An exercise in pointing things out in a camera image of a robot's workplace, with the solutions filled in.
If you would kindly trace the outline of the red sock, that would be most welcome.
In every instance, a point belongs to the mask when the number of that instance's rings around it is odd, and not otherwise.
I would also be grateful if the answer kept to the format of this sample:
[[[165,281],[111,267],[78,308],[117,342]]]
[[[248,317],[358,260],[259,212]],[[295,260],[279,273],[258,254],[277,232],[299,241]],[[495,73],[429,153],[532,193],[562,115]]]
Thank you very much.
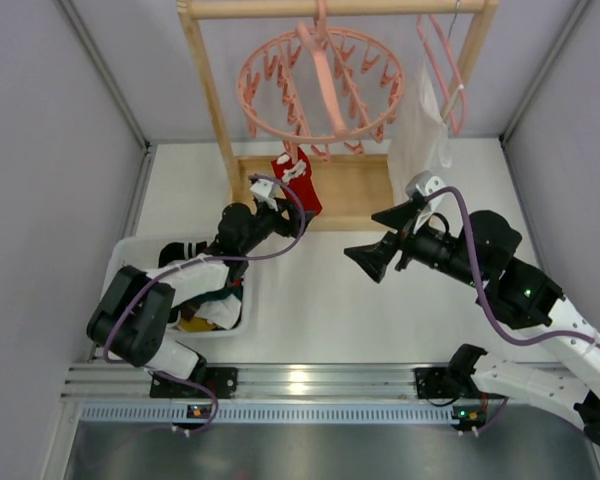
[[[297,159],[293,161],[288,153],[279,155],[271,161],[274,176],[286,184],[299,198],[305,211],[318,216],[323,206],[318,198],[312,181],[312,167],[306,153],[297,148]]]

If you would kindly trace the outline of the pink round clip hanger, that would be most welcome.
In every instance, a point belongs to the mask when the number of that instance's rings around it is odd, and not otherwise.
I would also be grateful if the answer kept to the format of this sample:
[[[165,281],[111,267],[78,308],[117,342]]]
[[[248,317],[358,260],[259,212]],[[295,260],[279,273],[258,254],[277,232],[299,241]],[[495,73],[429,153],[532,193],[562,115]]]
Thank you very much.
[[[341,143],[355,155],[365,153],[363,139],[376,143],[384,139],[387,125],[395,121],[397,108],[405,93],[405,75],[396,55],[383,43],[362,32],[327,24],[327,5],[317,1],[313,25],[297,23],[288,31],[268,40],[247,57],[236,80],[236,90],[247,131],[254,138],[264,132],[282,141],[285,151],[298,157],[302,144],[324,161],[331,157],[330,146]],[[304,110],[294,68],[305,55],[313,66],[330,131],[314,134]],[[387,94],[387,107],[377,115],[370,113],[363,98],[359,76],[382,64],[379,88]],[[260,84],[274,82],[286,108],[286,130],[261,118],[255,106]]]

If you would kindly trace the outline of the dark green sock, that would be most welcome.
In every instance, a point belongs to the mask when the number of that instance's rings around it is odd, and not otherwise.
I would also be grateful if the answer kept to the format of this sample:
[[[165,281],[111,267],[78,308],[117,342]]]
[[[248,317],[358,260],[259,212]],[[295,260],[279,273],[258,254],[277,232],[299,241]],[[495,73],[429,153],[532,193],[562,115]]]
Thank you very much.
[[[234,296],[239,301],[241,301],[243,298],[243,291],[244,289],[242,285],[225,287],[217,291],[197,295],[189,299],[187,303],[193,305],[196,308],[200,308],[203,304],[207,302],[222,301],[229,298],[230,296]]]

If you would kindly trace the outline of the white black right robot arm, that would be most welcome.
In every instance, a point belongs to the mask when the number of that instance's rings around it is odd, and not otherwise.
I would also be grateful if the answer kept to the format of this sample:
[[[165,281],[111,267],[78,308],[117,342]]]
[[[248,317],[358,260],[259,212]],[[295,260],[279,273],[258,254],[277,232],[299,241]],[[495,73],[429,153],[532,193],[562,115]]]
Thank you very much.
[[[565,377],[516,364],[483,347],[463,344],[447,363],[443,382],[455,398],[481,394],[523,401],[580,430],[600,447],[600,333],[578,312],[562,288],[515,253],[522,237],[499,214],[463,214],[452,235],[424,221],[419,195],[373,214],[388,227],[374,244],[344,254],[376,283],[391,262],[398,271],[418,262],[475,288],[476,302],[506,342],[539,346],[570,371]]]

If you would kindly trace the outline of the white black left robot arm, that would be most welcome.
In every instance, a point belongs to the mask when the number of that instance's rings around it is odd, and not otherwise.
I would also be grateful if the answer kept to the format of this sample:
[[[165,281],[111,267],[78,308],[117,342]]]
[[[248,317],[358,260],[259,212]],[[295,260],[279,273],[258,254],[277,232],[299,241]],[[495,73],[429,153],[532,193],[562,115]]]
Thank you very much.
[[[171,326],[199,319],[210,332],[241,322],[244,275],[251,252],[271,235],[299,240],[314,218],[292,200],[232,203],[214,239],[172,243],[172,259],[157,269],[120,268],[95,308],[87,336],[112,362],[125,362],[191,388],[204,383],[205,357],[169,334]]]

